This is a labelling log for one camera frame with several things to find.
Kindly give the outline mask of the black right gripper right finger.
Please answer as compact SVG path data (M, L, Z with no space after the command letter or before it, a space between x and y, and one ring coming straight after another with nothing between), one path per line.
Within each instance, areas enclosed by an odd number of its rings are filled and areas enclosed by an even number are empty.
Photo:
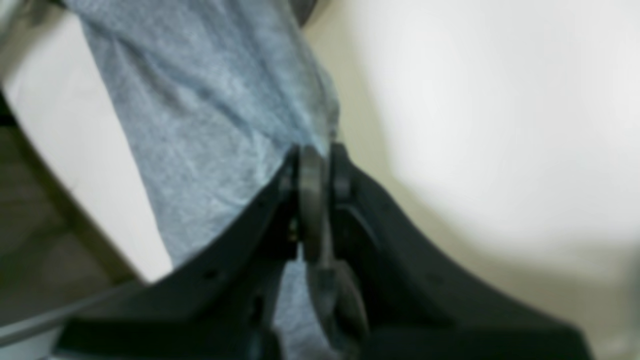
M335 143L329 214L359 280L362 360L590 360L574 326L515 300L438 249Z

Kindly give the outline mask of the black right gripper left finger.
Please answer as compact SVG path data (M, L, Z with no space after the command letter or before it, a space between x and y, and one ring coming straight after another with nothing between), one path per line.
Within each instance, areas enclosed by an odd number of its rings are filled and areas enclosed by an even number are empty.
M217 239L154 285L73 317L59 360L281 360L275 306L297 257L299 148Z

